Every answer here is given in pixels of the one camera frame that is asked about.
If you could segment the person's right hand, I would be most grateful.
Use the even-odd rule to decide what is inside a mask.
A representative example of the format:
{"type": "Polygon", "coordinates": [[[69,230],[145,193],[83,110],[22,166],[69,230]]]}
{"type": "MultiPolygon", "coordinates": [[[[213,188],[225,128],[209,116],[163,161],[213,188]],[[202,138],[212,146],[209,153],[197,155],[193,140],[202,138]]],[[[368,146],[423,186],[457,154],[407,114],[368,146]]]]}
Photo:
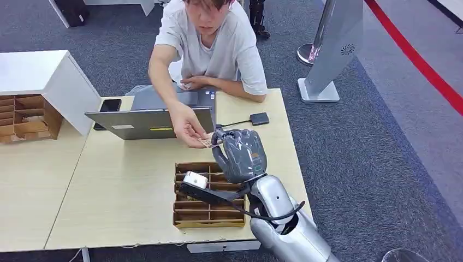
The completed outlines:
{"type": "Polygon", "coordinates": [[[167,105],[176,137],[190,148],[205,148],[201,140],[207,138],[207,133],[193,109],[177,100],[167,105]]]}

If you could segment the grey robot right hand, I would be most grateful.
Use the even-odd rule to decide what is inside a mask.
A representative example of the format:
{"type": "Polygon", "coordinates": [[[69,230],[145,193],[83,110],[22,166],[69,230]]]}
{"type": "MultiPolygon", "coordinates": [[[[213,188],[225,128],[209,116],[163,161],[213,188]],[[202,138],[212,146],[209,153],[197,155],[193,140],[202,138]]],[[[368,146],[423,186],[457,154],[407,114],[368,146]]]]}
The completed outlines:
{"type": "Polygon", "coordinates": [[[213,157],[228,182],[246,183],[266,175],[268,160],[256,131],[218,128],[211,145],[213,157]]]}

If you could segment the person's left hand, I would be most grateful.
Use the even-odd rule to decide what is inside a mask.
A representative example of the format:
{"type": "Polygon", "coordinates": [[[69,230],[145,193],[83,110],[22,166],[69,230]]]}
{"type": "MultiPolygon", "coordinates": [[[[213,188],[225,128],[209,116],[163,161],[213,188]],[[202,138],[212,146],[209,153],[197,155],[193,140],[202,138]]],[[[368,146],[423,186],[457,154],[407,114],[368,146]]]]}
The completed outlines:
{"type": "Polygon", "coordinates": [[[180,81],[184,90],[197,90],[206,86],[211,86],[212,78],[208,76],[192,76],[180,81]]]}

